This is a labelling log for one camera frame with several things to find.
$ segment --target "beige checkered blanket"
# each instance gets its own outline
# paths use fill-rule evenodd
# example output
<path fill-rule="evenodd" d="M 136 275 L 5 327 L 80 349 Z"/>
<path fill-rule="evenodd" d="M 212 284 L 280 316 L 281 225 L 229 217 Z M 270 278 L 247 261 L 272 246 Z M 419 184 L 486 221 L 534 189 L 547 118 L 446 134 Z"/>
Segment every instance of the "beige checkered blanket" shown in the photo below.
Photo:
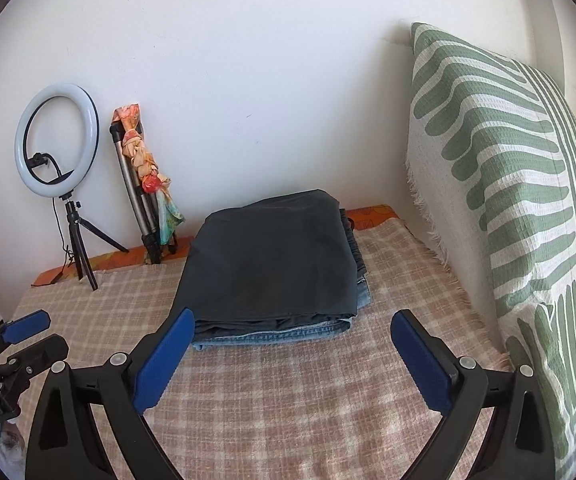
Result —
<path fill-rule="evenodd" d="M 440 419 L 391 343 L 390 320 L 400 308 L 456 355 L 508 369 L 456 279 L 401 220 L 356 238 L 373 301 L 351 330 L 318 342 L 186 352 L 159 404 L 145 413 L 185 479 L 399 478 Z M 182 269 L 178 261 L 97 272 L 96 292 L 85 280 L 33 288 L 15 317 L 45 309 L 49 332 L 70 345 L 73 368 L 102 364 L 165 319 Z M 20 401 L 26 437 L 42 383 L 33 380 Z M 466 476 L 489 415 L 480 417 L 453 478 Z M 132 478 L 103 409 L 95 417 L 117 476 Z"/>

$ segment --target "blue jeans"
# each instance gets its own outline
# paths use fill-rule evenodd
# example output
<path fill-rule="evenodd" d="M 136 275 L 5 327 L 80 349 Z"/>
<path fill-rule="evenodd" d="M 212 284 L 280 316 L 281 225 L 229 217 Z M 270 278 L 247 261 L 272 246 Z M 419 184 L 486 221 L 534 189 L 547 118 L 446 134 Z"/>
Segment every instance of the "blue jeans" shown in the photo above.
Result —
<path fill-rule="evenodd" d="M 372 301 L 370 289 L 365 276 L 357 281 L 357 309 L 367 306 Z M 274 343 L 293 343 L 296 341 L 308 341 L 311 339 L 323 339 L 345 332 L 353 325 L 353 319 L 337 319 L 324 321 L 314 325 L 298 326 L 287 330 L 252 332 L 250 334 L 214 337 L 193 343 L 196 350 L 207 346 L 232 346 L 232 345 L 267 345 Z"/>

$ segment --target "ring light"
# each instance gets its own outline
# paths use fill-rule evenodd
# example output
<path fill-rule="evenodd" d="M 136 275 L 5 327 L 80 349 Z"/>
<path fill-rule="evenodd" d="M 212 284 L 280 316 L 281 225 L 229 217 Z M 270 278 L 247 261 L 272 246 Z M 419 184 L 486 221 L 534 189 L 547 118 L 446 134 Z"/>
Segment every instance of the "ring light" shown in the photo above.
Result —
<path fill-rule="evenodd" d="M 28 154 L 26 152 L 26 141 L 28 140 L 28 130 L 34 116 L 39 109 L 49 100 L 55 97 L 67 97 L 73 101 L 84 120 L 85 143 L 84 149 L 75 169 L 64 174 L 51 182 L 41 180 L 31 170 Z M 15 135 L 15 162 L 21 180 L 24 181 L 31 191 L 37 195 L 47 198 L 63 196 L 72 191 L 79 182 L 83 180 L 86 173 L 92 166 L 92 161 L 97 153 L 99 141 L 99 119 L 95 104 L 84 89 L 71 83 L 55 83 L 41 90 L 30 101 L 24 113 L 21 115 Z"/>

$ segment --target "green and white striped pillow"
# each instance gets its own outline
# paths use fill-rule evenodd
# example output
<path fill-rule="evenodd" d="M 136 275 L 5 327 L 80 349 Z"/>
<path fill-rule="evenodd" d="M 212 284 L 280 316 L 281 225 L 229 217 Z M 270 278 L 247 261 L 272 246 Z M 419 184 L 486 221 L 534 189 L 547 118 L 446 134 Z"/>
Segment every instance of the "green and white striped pillow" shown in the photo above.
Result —
<path fill-rule="evenodd" d="M 535 368 L 558 478 L 571 478 L 576 120 L 544 72 L 430 25 L 412 32 L 411 182 L 472 305 L 514 364 Z"/>

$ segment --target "blue gripper pad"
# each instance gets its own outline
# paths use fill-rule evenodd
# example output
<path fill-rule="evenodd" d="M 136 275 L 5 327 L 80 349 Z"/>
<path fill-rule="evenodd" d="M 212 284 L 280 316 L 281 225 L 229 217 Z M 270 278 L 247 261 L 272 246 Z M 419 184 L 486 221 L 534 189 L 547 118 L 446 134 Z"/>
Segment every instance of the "blue gripper pad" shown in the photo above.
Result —
<path fill-rule="evenodd" d="M 8 323 L 1 337 L 6 343 L 15 345 L 39 332 L 43 332 L 49 326 L 50 316 L 48 316 L 48 313 L 45 310 L 37 310 L 21 319 Z"/>
<path fill-rule="evenodd" d="M 143 415 L 157 405 L 194 337 L 194 316 L 185 309 L 154 349 L 135 379 L 132 404 Z"/>
<path fill-rule="evenodd" d="M 392 316 L 390 324 L 392 343 L 404 360 L 428 408 L 433 412 L 440 412 L 441 415 L 448 415 L 452 410 L 450 397 L 452 380 L 424 343 L 418 330 L 406 319 L 404 312 L 409 311 L 399 310 Z M 409 315 L 418 324 L 417 318 L 414 318 L 411 312 Z"/>

